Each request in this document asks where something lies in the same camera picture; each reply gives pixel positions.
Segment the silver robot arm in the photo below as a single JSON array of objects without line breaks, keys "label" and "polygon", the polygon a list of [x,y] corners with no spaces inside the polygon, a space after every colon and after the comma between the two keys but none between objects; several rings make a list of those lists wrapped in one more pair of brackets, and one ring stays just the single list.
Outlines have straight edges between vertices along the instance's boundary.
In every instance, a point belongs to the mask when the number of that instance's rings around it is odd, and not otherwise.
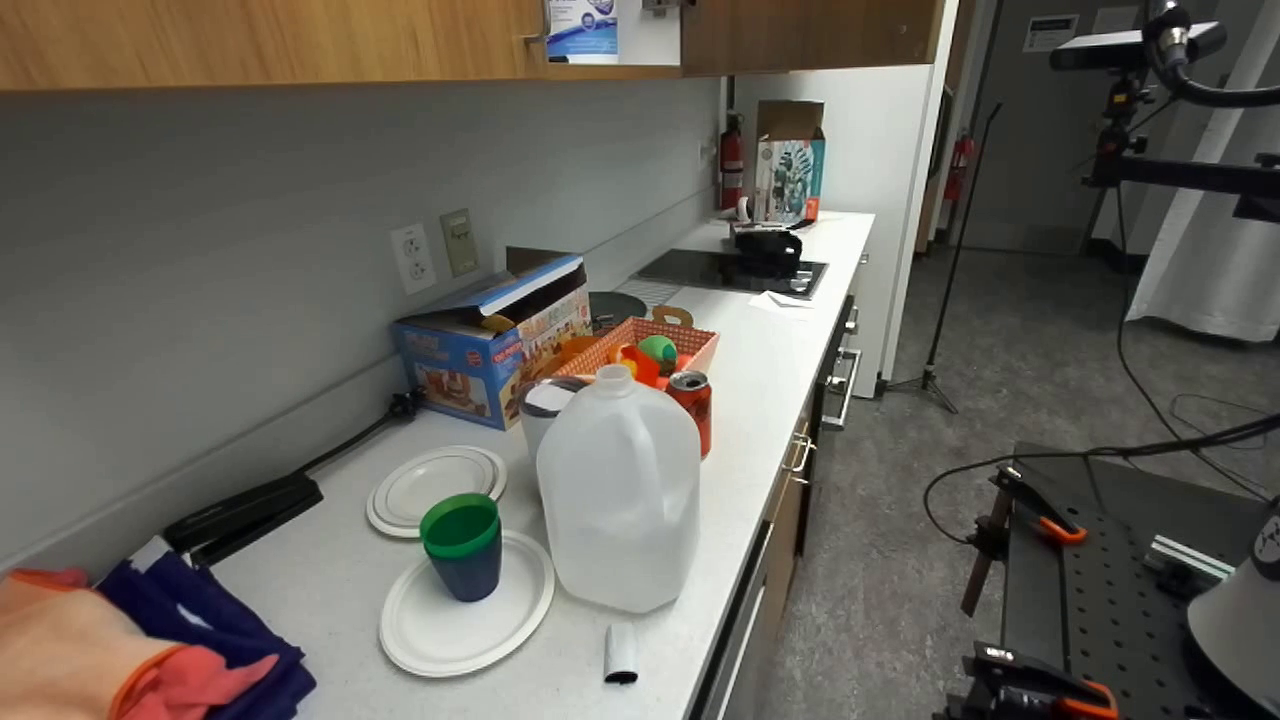
[{"label": "silver robot arm", "polygon": [[1267,504],[1243,564],[1189,603],[1189,632],[1243,694],[1280,698],[1280,504]]}]

